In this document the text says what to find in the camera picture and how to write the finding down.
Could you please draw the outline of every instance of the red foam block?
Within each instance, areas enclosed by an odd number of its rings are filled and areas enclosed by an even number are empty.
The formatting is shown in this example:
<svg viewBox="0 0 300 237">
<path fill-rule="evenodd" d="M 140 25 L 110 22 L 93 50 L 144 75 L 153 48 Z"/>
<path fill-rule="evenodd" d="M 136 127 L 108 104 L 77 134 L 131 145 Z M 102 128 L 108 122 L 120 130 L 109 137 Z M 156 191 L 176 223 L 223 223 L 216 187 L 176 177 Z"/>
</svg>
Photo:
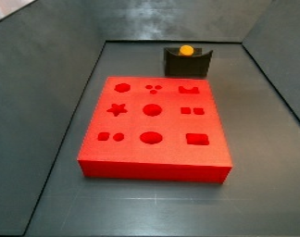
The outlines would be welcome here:
<svg viewBox="0 0 300 237">
<path fill-rule="evenodd" d="M 223 183 L 233 165 L 209 82 L 110 77 L 78 163 L 88 177 Z"/>
</svg>

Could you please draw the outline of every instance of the black container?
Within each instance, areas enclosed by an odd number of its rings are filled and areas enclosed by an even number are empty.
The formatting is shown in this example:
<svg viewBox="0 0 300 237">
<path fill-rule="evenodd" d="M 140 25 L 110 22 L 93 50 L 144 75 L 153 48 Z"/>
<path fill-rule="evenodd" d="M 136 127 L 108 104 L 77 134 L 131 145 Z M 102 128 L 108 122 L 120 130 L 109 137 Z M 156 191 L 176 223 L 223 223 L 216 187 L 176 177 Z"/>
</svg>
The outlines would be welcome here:
<svg viewBox="0 0 300 237">
<path fill-rule="evenodd" d="M 205 78 L 213 51 L 203 55 L 203 49 L 195 48 L 192 56 L 180 56 L 180 48 L 165 48 L 165 76 Z"/>
</svg>

